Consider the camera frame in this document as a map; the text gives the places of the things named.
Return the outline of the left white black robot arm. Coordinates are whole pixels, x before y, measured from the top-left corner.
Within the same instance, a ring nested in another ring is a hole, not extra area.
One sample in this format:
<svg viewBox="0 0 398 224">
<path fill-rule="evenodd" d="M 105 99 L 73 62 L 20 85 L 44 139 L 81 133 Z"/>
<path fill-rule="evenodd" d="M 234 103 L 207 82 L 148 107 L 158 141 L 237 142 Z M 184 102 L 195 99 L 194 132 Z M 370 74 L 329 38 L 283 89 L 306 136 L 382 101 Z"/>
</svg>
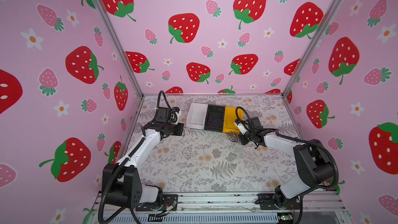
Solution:
<svg viewBox="0 0 398 224">
<path fill-rule="evenodd" d="M 110 223 L 125 209 L 133 212 L 139 205 L 147 205 L 156 211 L 160 209 L 158 217 L 172 210 L 164 205 L 162 188 L 142 183 L 140 170 L 151 151 L 163 139 L 183 134 L 180 115 L 178 107 L 157 105 L 154 118 L 141 127 L 141 139 L 117 162 L 105 166 L 97 216 L 100 224 Z"/>
</svg>

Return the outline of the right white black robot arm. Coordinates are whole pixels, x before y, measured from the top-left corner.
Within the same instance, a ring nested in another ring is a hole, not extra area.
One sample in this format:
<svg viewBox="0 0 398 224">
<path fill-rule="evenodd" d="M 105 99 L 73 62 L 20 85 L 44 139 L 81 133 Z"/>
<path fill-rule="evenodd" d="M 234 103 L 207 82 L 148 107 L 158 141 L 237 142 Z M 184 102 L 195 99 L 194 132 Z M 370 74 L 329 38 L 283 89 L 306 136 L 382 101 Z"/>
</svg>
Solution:
<svg viewBox="0 0 398 224">
<path fill-rule="evenodd" d="M 272 204 L 287 208 L 316 189 L 334 190 L 339 182 L 339 170 L 331 153 L 318 140 L 306 141 L 280 133 L 275 128 L 264 128 L 259 118 L 251 118 L 242 108 L 235 110 L 235 126 L 241 144 L 253 142 L 256 147 L 282 151 L 295 159 L 297 173 L 275 188 Z"/>
</svg>

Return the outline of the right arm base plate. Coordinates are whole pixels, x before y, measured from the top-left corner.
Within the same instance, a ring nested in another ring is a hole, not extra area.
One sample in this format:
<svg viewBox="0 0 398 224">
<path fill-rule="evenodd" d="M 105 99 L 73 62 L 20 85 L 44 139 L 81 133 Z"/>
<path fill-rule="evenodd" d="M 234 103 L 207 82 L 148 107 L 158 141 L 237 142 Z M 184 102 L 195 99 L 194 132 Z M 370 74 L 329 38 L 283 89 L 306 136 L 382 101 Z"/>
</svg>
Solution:
<svg viewBox="0 0 398 224">
<path fill-rule="evenodd" d="M 260 205 L 261 210 L 299 210 L 302 205 L 298 197 L 287 199 L 277 193 L 258 194 L 255 204 Z"/>
</svg>

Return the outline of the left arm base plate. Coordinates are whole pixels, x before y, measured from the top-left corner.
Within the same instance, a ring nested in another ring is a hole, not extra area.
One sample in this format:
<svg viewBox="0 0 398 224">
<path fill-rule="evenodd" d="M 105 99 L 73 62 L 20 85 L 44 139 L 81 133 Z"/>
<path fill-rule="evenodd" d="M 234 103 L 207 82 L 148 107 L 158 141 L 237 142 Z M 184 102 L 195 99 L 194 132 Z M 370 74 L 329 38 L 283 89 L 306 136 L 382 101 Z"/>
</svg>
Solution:
<svg viewBox="0 0 398 224">
<path fill-rule="evenodd" d="M 152 203 L 143 203 L 135 208 L 137 212 L 175 211 L 178 205 L 178 195 L 165 194 Z"/>
</svg>

